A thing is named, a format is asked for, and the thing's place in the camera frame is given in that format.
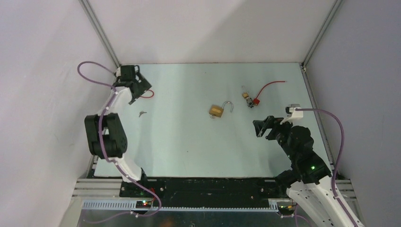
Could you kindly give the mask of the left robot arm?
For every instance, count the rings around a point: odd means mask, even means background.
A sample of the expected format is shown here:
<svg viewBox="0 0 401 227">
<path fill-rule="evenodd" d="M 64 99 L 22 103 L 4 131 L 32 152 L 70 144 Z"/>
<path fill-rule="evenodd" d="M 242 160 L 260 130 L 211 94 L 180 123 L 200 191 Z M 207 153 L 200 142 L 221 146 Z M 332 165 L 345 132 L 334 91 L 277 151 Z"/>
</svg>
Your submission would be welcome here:
<svg viewBox="0 0 401 227">
<path fill-rule="evenodd" d="M 141 74 L 139 65 L 122 65 L 113 75 L 116 76 L 113 84 L 97 82 L 110 88 L 106 103 L 96 114 L 84 119 L 89 151 L 113 164 L 125 182 L 132 182 L 131 191 L 144 197 L 149 192 L 149 183 L 142 180 L 145 176 L 143 169 L 125 155 L 128 138 L 119 113 L 148 92 L 152 85 Z"/>
</svg>

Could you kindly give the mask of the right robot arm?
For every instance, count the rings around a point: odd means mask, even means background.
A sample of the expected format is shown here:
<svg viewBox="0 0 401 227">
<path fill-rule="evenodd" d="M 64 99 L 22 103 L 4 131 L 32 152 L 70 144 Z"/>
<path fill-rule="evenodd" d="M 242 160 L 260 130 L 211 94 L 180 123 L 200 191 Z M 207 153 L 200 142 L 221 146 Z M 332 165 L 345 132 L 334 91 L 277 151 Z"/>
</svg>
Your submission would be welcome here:
<svg viewBox="0 0 401 227">
<path fill-rule="evenodd" d="M 275 192 L 291 198 L 319 227 L 362 227 L 335 183 L 334 174 L 313 150 L 307 127 L 285 118 L 268 116 L 254 120 L 257 137 L 276 141 L 291 162 L 291 169 L 276 176 Z"/>
</svg>

